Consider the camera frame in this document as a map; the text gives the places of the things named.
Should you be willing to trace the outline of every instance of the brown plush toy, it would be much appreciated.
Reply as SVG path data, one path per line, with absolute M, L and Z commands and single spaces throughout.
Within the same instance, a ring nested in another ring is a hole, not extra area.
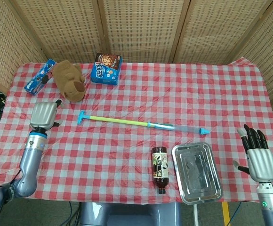
M 52 68 L 54 81 L 61 94 L 69 101 L 78 102 L 84 98 L 85 79 L 79 64 L 73 65 L 64 60 Z

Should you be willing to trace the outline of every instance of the gray robotic hand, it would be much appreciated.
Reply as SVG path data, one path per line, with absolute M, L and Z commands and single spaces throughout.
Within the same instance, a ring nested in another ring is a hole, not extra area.
M 273 226 L 273 154 L 262 131 L 255 131 L 247 125 L 244 128 L 246 134 L 242 129 L 237 131 L 242 139 L 249 167 L 240 166 L 237 161 L 233 161 L 233 164 L 259 183 L 257 194 L 264 222 L 266 226 Z
M 28 136 L 19 165 L 22 177 L 14 178 L 10 183 L 0 186 L 0 206 L 10 202 L 15 197 L 28 197 L 35 192 L 37 171 L 48 138 L 46 131 L 59 126 L 59 123 L 55 122 L 55 117 L 61 102 L 61 100 L 57 100 L 56 102 L 38 102 L 35 104 L 30 120 L 32 131 Z

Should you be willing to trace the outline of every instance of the blue box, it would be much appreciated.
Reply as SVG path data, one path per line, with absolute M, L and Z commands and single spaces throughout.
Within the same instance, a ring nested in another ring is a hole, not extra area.
M 49 59 L 45 65 L 36 73 L 36 75 L 32 78 L 31 81 L 26 84 L 24 89 L 31 93 L 32 95 L 36 95 L 42 87 L 52 78 L 52 73 L 48 73 L 50 69 L 55 65 L 56 62 L 54 60 Z
M 117 85 L 122 61 L 119 55 L 97 53 L 90 79 L 96 83 Z

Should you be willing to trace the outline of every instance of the brown bottle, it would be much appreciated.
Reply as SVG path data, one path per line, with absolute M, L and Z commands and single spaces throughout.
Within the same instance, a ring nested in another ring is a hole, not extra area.
M 154 147 L 152 149 L 153 181 L 159 187 L 159 194 L 165 194 L 165 186 L 169 182 L 167 149 Z

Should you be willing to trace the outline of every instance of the woven wall panel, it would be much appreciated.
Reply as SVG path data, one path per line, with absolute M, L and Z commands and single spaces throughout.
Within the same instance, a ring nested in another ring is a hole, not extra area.
M 91 0 L 15 2 L 48 57 L 57 62 L 89 63 L 102 51 Z
M 46 60 L 5 2 L 0 0 L 0 90 L 9 89 L 19 65 Z
M 269 97 L 273 99 L 273 11 L 259 26 L 237 56 L 257 64 L 263 74 Z
M 175 63 L 223 64 L 266 0 L 195 0 Z
M 104 0 L 111 51 L 126 62 L 168 63 L 183 0 Z

